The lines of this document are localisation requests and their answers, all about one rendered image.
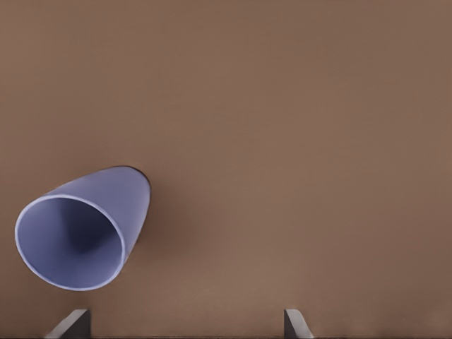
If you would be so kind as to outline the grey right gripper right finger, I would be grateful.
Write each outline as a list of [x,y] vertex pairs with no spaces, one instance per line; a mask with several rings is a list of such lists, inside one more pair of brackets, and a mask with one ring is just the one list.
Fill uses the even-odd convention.
[[297,309],[284,310],[284,337],[285,338],[313,338],[302,313]]

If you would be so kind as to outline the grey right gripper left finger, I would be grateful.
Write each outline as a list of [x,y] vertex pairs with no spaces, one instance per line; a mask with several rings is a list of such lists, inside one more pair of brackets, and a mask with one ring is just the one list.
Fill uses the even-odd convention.
[[90,310],[72,311],[47,334],[47,338],[90,338]]

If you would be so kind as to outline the blue-purple cup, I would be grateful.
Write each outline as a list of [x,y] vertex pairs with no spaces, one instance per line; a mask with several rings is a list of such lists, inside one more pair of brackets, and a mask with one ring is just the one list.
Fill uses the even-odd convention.
[[151,185],[128,166],[67,182],[22,209],[15,241],[26,266],[65,290],[96,290],[124,267],[143,228]]

